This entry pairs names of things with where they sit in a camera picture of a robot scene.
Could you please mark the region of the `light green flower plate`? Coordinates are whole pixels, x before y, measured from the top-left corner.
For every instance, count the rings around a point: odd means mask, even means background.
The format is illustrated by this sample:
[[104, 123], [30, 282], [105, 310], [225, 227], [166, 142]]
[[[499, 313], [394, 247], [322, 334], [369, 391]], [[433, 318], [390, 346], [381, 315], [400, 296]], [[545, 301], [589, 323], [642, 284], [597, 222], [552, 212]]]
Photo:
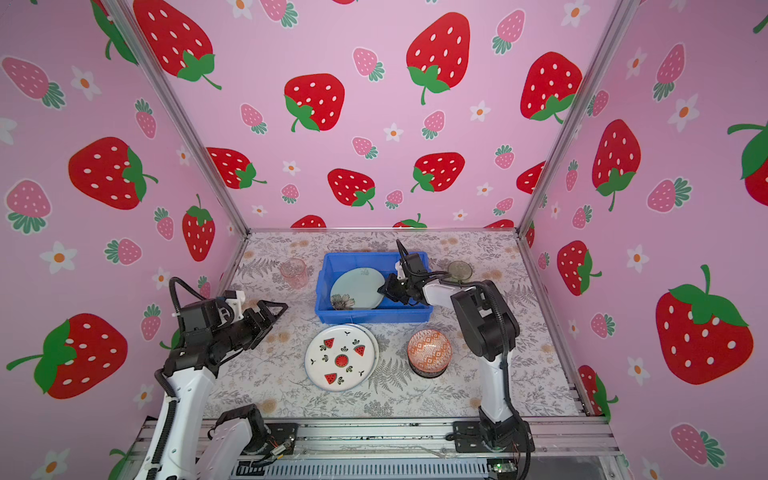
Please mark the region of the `light green flower plate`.
[[356, 268], [345, 272], [331, 287], [331, 305], [334, 310], [376, 309], [384, 299], [377, 292], [384, 283], [384, 276], [372, 268]]

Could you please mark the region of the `white watermelon plate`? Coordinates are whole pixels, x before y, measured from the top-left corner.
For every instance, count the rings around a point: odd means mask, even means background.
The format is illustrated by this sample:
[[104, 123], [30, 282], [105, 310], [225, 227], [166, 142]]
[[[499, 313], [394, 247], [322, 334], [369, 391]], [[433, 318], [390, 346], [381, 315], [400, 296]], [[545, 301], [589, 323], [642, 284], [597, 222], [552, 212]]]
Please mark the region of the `white watermelon plate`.
[[356, 388], [374, 372], [379, 344], [361, 325], [335, 325], [319, 332], [305, 352], [304, 367], [309, 380], [329, 392]]

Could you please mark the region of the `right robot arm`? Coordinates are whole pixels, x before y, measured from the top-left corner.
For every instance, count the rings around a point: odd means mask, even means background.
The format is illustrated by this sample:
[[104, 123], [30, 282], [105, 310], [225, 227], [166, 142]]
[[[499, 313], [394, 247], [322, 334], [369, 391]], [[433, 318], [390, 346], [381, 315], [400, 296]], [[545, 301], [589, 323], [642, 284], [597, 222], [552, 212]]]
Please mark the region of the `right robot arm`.
[[530, 425], [511, 398], [511, 354], [521, 329], [496, 285], [490, 280], [460, 283], [434, 273], [401, 273], [389, 275], [378, 292], [402, 304], [453, 309], [464, 341], [479, 362], [479, 437], [490, 450], [517, 446], [534, 451]]

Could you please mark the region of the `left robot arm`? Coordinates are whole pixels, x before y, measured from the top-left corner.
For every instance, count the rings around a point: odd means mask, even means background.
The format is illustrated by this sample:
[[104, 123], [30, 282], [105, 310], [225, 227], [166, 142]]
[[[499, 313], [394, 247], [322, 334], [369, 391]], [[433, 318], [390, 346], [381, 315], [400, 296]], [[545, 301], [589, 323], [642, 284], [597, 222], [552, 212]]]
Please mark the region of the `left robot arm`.
[[256, 467], [275, 463], [289, 452], [295, 436], [277, 440], [254, 404], [224, 412], [198, 449], [208, 397], [223, 365], [255, 349], [287, 311], [282, 302], [245, 305], [241, 291], [206, 298], [178, 277], [168, 283], [179, 340], [155, 380], [164, 392], [139, 479], [227, 479], [238, 458], [255, 454]]

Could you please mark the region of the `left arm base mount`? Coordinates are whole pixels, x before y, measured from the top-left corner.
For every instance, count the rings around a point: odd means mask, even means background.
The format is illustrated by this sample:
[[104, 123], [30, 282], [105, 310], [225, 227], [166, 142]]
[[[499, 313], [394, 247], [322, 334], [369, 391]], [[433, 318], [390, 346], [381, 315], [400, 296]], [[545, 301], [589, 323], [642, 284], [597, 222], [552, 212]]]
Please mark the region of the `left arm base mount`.
[[284, 446], [284, 455], [291, 455], [297, 438], [299, 424], [294, 422], [267, 422], [257, 430], [242, 453], [246, 456], [266, 456], [275, 448]]

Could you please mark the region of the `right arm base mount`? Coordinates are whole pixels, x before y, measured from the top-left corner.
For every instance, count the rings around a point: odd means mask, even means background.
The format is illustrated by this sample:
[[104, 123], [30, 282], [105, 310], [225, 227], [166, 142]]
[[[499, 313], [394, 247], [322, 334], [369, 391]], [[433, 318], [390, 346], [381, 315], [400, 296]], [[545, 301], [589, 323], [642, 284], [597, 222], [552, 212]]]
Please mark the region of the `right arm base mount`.
[[526, 422], [455, 421], [445, 439], [459, 453], [533, 453], [535, 443]]

